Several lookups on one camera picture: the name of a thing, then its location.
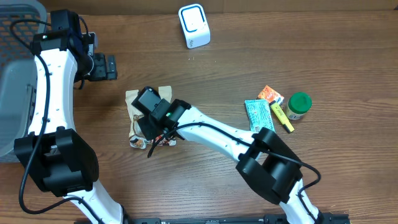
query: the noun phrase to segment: orange and white wrapper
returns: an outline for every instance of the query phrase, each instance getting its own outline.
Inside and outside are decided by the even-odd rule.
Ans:
[[[266,100],[268,103],[271,103],[275,100],[279,105],[281,105],[284,101],[284,97],[281,94],[267,85],[263,90],[261,90],[257,99]]]

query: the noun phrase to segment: can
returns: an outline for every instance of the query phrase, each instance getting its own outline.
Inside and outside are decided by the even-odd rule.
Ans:
[[[287,102],[286,116],[288,119],[297,120],[302,118],[311,108],[311,97],[303,92],[294,93]]]

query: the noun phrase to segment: yellow marker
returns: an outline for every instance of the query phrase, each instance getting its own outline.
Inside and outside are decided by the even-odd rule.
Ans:
[[[271,107],[272,111],[275,113],[275,115],[278,117],[279,121],[282,123],[284,129],[288,132],[291,133],[294,131],[294,128],[292,124],[289,122],[289,119],[287,119],[284,111],[282,111],[282,108],[279,106],[276,101],[272,101],[269,103],[269,106]]]

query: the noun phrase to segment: green lid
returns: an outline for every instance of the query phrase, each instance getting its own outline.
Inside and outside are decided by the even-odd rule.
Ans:
[[[312,106],[312,100],[306,93],[294,93],[287,103],[291,111],[297,114],[306,113]]]

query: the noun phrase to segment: wood surface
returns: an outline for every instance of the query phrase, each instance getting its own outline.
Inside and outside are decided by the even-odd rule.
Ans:
[[[323,212],[353,224],[398,223],[398,12],[210,14],[210,44],[187,50],[176,15],[85,16],[98,52],[115,54],[118,80],[74,91],[76,130],[96,151],[100,180],[134,217],[250,217],[282,213],[257,196],[234,162],[194,142],[147,150],[129,146],[126,90],[171,85],[173,97],[210,117],[249,129],[244,100],[265,85],[313,100],[279,136],[322,173],[308,189]],[[20,164],[0,165],[0,223],[72,223],[71,203],[43,215],[18,204]],[[306,183],[315,176],[302,169]],[[29,179],[25,202],[56,202]]]
[[[199,3],[206,13],[393,10],[398,0],[40,0],[48,11],[69,9],[86,15],[177,14]]]

